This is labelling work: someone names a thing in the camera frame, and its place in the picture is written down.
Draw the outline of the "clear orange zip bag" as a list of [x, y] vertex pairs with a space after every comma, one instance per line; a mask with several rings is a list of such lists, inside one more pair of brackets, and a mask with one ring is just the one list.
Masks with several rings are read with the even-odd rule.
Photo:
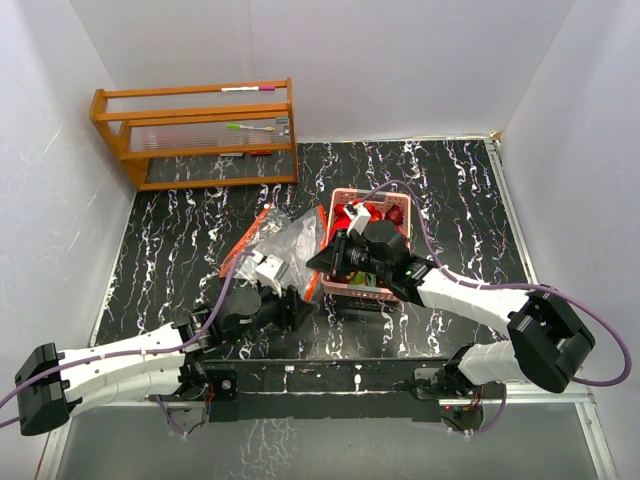
[[319, 273], [309, 269], [306, 261], [324, 248], [327, 231], [326, 211], [321, 205], [291, 221], [275, 205], [267, 204], [225, 257], [219, 276], [224, 278], [232, 273], [235, 279], [261, 285], [254, 273], [256, 261], [262, 255], [274, 255], [289, 265], [282, 281], [282, 293], [288, 286], [295, 286], [309, 302], [315, 293]]

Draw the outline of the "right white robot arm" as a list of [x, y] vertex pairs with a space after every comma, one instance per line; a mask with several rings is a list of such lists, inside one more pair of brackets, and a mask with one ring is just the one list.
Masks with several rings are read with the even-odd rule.
[[503, 335], [500, 342], [463, 347], [445, 364], [440, 375], [460, 397], [480, 385], [510, 381], [561, 393], [595, 346], [594, 336], [559, 296], [450, 279], [434, 261], [412, 253], [389, 221], [369, 224], [362, 233], [337, 231], [306, 265], [336, 278], [372, 274], [403, 302], [448, 311]]

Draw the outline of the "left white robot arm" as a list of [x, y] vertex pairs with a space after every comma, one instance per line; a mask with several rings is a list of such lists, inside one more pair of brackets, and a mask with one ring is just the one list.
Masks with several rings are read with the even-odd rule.
[[290, 286], [235, 287], [215, 306], [146, 334], [109, 344], [62, 351], [36, 347], [14, 377], [20, 432], [48, 433], [73, 416], [113, 401], [147, 396], [200, 396], [209, 380], [203, 357], [266, 327], [297, 331], [313, 305]]

